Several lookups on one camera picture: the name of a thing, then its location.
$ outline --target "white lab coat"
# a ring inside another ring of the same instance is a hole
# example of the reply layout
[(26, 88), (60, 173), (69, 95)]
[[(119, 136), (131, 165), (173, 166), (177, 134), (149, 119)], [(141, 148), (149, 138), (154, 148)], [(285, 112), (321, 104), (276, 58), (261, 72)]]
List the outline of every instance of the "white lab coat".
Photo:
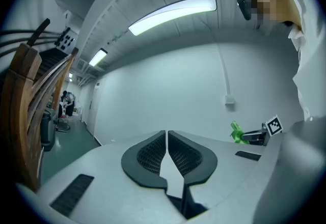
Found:
[(72, 103), (73, 101), (75, 101), (74, 95), (69, 93), (68, 96), (67, 96), (67, 101), (69, 103)]
[(301, 17), (289, 34), (300, 63), (293, 81), (305, 120), (326, 116), (326, 19), (317, 0), (294, 0)]

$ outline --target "ceiling light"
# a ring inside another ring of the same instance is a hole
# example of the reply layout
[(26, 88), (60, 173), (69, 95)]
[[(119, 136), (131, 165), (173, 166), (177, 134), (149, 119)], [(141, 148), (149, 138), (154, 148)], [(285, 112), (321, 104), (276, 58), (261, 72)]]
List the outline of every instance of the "ceiling light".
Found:
[(89, 62), (89, 64), (91, 65), (91, 66), (95, 66), (98, 62), (100, 62), (102, 59), (103, 59), (103, 57), (105, 57), (106, 56), (106, 54), (107, 54), (107, 52), (103, 49), (103, 48), (101, 48), (96, 54), (95, 54), (95, 56), (92, 58), (92, 60)]
[(216, 0), (184, 0), (167, 5), (151, 14), (148, 14), (132, 24), (129, 27), (129, 30), (137, 36), (140, 33), (169, 20), (194, 13), (214, 10), (216, 10)]

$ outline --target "green clamp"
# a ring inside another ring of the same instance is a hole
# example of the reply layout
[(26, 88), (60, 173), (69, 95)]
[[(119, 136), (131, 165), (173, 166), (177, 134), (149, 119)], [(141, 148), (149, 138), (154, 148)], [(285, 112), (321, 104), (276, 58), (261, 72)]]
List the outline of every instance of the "green clamp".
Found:
[(234, 139), (234, 142), (235, 142), (236, 144), (245, 144), (245, 145), (248, 145), (248, 144), (249, 144), (248, 141), (243, 141), (243, 140), (241, 139), (241, 136), (244, 134), (244, 132), (243, 132), (243, 130), (241, 129), (241, 127), (238, 126), (238, 124), (237, 124), (235, 121), (233, 121), (233, 122), (231, 123), (231, 126), (232, 126), (232, 128), (233, 128), (233, 132), (231, 133), (231, 135), (232, 135), (232, 137), (233, 137), (233, 139)]

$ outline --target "wall outlet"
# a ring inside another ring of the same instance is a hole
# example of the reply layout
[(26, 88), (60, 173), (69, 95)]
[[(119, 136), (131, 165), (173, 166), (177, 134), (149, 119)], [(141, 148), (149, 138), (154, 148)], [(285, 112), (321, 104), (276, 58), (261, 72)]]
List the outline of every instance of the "wall outlet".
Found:
[(225, 105), (234, 105), (234, 97), (232, 95), (226, 95), (224, 99)]

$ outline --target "gray floor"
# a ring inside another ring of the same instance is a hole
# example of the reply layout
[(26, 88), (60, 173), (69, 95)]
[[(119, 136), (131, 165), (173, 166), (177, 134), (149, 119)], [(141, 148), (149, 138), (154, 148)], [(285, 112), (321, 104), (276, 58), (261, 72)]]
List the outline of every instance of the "gray floor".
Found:
[(56, 131), (56, 142), (52, 149), (44, 152), (41, 185), (58, 171), (80, 158), (88, 151), (98, 147), (86, 125), (79, 121), (79, 116), (73, 116), (68, 132)]

